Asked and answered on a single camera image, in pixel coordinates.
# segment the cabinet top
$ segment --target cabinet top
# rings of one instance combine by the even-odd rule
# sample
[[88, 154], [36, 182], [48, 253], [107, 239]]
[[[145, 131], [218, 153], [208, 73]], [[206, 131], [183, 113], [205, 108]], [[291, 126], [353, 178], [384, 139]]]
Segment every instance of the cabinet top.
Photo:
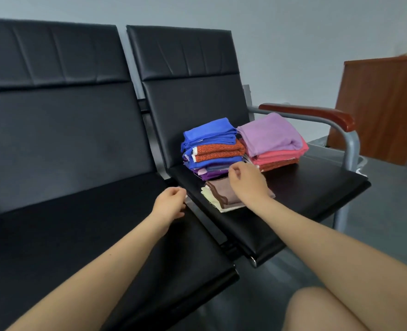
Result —
[[399, 57], [390, 57], [390, 58], [348, 60], [348, 61], [345, 61], [344, 64], [350, 65], [350, 64], [387, 63], [387, 62], [401, 62], [401, 61], [407, 61], [407, 55], [401, 55]]

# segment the hand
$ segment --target hand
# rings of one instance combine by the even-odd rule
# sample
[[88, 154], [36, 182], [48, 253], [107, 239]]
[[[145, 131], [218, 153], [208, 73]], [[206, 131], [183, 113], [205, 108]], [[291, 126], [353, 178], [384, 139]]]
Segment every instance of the hand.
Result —
[[154, 201], [150, 217], [161, 221], [168, 228], [173, 220], [185, 215], [181, 210], [185, 209], [186, 196], [187, 191], [181, 187], [165, 189]]
[[270, 199], [266, 179], [255, 165], [236, 162], [229, 167], [228, 176], [231, 188], [248, 208]]

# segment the wooden cabinet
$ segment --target wooden cabinet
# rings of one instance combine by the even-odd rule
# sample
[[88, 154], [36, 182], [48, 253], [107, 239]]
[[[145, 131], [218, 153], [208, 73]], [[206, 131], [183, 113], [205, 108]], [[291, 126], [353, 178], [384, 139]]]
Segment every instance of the wooden cabinet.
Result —
[[[406, 163], [406, 56], [346, 61], [336, 108], [355, 118], [361, 155]], [[328, 145], [344, 149], [342, 136], [333, 128]]]

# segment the wooden armrest pad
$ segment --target wooden armrest pad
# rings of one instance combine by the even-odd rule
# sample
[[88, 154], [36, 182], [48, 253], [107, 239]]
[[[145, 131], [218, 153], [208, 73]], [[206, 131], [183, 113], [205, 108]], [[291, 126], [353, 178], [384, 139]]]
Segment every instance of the wooden armrest pad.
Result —
[[343, 111], [320, 107], [309, 107], [304, 105], [281, 105], [276, 103], [263, 103], [259, 106], [261, 110], [285, 112], [305, 116], [316, 116], [337, 123], [345, 132], [355, 130], [354, 118]]

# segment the pale yellow cloth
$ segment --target pale yellow cloth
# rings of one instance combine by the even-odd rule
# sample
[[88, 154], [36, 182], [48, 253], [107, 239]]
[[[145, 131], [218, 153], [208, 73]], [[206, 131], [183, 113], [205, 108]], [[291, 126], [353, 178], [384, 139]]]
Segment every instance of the pale yellow cloth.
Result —
[[202, 190], [201, 191], [202, 195], [208, 200], [208, 202], [211, 203], [212, 205], [214, 205], [221, 213], [243, 208], [245, 206], [245, 205], [239, 205], [239, 206], [233, 206], [231, 208], [223, 209], [220, 206], [219, 201], [214, 197], [213, 193], [211, 192], [211, 189], [208, 186], [202, 187], [201, 190]]

